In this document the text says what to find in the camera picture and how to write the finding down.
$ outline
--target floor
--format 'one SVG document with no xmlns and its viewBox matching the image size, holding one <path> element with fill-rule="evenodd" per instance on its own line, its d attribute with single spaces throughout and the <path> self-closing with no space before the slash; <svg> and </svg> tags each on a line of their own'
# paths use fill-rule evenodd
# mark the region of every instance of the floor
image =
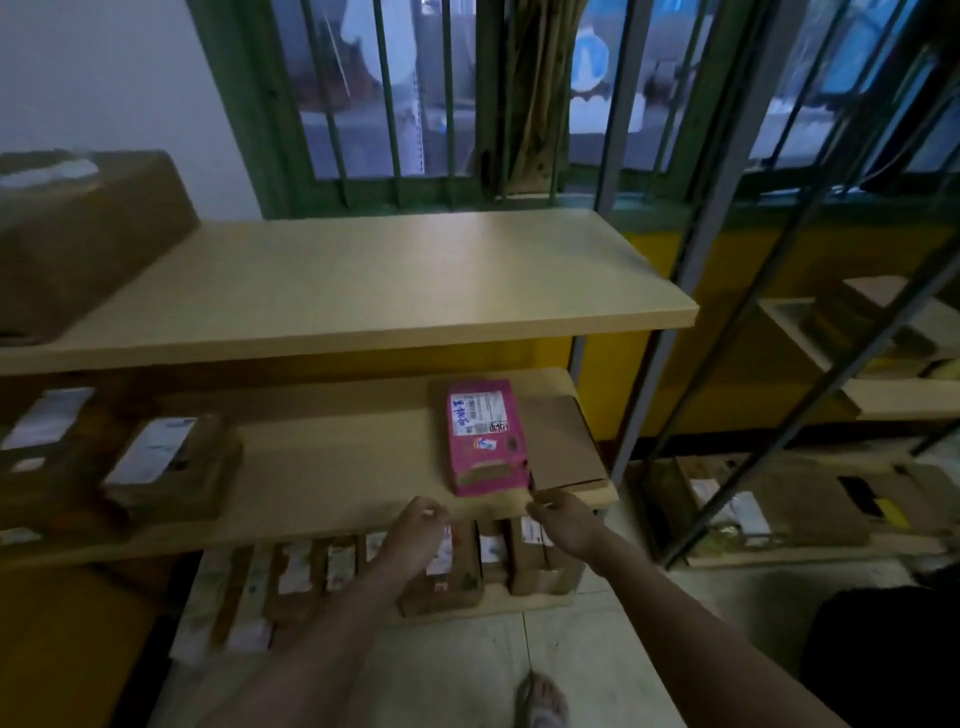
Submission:
<svg viewBox="0 0 960 728">
<path fill-rule="evenodd" d="M 639 543 L 626 504 L 611 509 L 607 524 Z M 894 560 L 673 571 L 671 577 L 791 671 L 826 598 L 850 587 L 910 583 Z M 256 664 L 248 658 L 176 667 L 151 728 L 196 725 Z M 354 689 L 347 725 L 509 728 L 516 685 L 531 667 L 552 675 L 566 692 L 573 726 L 684 725 L 609 585 L 590 571 L 569 607 L 386 630 Z"/>
</svg>

